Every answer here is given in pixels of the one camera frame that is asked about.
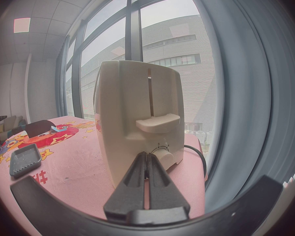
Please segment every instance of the building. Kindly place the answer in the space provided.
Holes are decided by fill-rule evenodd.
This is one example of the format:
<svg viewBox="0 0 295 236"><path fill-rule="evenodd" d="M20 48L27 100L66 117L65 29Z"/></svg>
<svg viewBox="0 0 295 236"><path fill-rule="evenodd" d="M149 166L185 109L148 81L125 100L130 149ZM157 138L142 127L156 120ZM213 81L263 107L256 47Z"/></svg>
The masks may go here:
<svg viewBox="0 0 295 236"><path fill-rule="evenodd" d="M166 20L142 29L143 61L180 73L185 130L213 130L216 81L212 49L200 15ZM108 46L80 69L84 118L94 119L93 94L101 62L125 59L125 38ZM67 81L69 114L73 115L71 79Z"/></svg>

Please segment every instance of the plastic tray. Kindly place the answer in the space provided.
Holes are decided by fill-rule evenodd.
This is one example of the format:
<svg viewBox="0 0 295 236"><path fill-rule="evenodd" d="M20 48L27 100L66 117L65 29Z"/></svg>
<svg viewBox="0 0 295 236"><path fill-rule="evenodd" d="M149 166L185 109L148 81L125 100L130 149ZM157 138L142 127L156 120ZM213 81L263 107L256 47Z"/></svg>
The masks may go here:
<svg viewBox="0 0 295 236"><path fill-rule="evenodd" d="M41 165L41 155L36 144L20 148L11 154L10 175L14 178L36 169Z"/></svg>

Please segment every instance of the cushion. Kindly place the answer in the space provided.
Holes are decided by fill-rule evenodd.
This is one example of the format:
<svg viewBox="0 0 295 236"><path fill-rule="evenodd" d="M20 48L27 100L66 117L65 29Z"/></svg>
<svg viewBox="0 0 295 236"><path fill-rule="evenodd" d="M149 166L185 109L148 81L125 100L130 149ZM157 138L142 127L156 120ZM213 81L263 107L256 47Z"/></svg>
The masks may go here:
<svg viewBox="0 0 295 236"><path fill-rule="evenodd" d="M19 122L19 126L23 126L23 125L26 125L26 120L24 119Z"/></svg>
<svg viewBox="0 0 295 236"><path fill-rule="evenodd" d="M4 131L9 131L10 129L13 128L15 119L16 119L16 116L11 116L3 120Z"/></svg>
<svg viewBox="0 0 295 236"><path fill-rule="evenodd" d="M0 124L0 133L3 132L3 125L4 125L4 124Z"/></svg>
<svg viewBox="0 0 295 236"><path fill-rule="evenodd" d="M8 139L8 131L5 131L5 132L0 133L0 141L1 142L4 142L5 140Z"/></svg>
<svg viewBox="0 0 295 236"><path fill-rule="evenodd" d="M19 126L19 122L23 120L23 116L18 116L16 117L15 121L14 121L14 125L13 128L16 128L17 126Z"/></svg>

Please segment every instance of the wall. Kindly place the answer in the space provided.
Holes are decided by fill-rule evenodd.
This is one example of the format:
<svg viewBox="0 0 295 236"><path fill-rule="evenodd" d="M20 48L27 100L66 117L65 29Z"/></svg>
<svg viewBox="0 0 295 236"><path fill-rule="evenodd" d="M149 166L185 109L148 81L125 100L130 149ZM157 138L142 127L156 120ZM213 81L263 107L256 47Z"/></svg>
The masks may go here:
<svg viewBox="0 0 295 236"><path fill-rule="evenodd" d="M26 120L24 101L24 81L26 63L14 63L11 79L11 111L14 116L23 116Z"/></svg>
<svg viewBox="0 0 295 236"><path fill-rule="evenodd" d="M26 119L24 80L26 63L0 66L0 115Z"/></svg>
<svg viewBox="0 0 295 236"><path fill-rule="evenodd" d="M31 62L28 75L28 106L31 122L56 118L56 59Z"/></svg>

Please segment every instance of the pink tablecloth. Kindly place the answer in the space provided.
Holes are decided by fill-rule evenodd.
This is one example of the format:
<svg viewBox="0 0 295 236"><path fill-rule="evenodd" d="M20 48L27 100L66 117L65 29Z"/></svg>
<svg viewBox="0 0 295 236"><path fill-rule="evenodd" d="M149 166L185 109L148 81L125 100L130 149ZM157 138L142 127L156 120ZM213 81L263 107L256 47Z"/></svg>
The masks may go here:
<svg viewBox="0 0 295 236"><path fill-rule="evenodd" d="M0 154L0 198L9 212L31 235L40 235L16 203L10 185L15 182L9 175L11 153L18 148L36 143L42 156L41 166L28 175L42 187L68 205L95 217L106 219L103 205L114 191L107 175L98 144L96 123L72 116L51 120L58 129L56 134L43 134L31 139L26 132L8 139ZM190 134L185 144L200 149L198 139ZM167 171L191 206L190 218L205 212L204 173L200 157L185 149L184 159Z"/></svg>

